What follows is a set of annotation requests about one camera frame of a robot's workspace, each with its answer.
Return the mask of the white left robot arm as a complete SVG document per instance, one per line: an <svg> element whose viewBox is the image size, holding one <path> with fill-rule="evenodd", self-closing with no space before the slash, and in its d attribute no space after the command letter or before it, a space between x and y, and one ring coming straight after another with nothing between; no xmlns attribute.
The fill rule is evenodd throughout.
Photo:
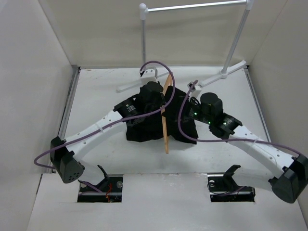
<svg viewBox="0 0 308 231"><path fill-rule="evenodd" d="M109 137L142 123L164 104L163 87L150 81L83 131L65 139L53 138L50 160L63 183L87 181L98 192L106 190L106 172L86 163L84 156Z"/></svg>

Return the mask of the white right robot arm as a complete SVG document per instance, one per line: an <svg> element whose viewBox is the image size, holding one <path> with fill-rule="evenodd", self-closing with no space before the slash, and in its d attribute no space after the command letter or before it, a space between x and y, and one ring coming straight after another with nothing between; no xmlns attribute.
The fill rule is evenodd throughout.
<svg viewBox="0 0 308 231"><path fill-rule="evenodd" d="M214 142L229 143L266 167L271 176L265 183L282 201L293 204L307 187L308 158L298 151L294 151L296 156L285 153L289 147L256 136L240 120L223 111L222 100L216 94L204 93L198 100L187 93L179 117L207 124L216 137Z"/></svg>

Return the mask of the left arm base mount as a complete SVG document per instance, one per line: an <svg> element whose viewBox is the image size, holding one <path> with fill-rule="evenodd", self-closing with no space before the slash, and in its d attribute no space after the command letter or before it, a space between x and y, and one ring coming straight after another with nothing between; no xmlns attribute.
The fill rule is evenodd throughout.
<svg viewBox="0 0 308 231"><path fill-rule="evenodd" d="M80 187L78 203L121 203L123 191L123 175L108 175L102 166L98 168L103 173L103 180L97 184L84 184Z"/></svg>

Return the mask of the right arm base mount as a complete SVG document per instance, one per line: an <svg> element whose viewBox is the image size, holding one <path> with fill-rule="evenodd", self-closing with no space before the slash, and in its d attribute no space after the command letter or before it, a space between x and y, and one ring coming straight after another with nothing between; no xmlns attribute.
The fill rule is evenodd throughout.
<svg viewBox="0 0 308 231"><path fill-rule="evenodd" d="M213 203L254 202L256 191L254 187L239 186L233 175L240 165L231 166L226 172L208 173L207 188L210 201Z"/></svg>

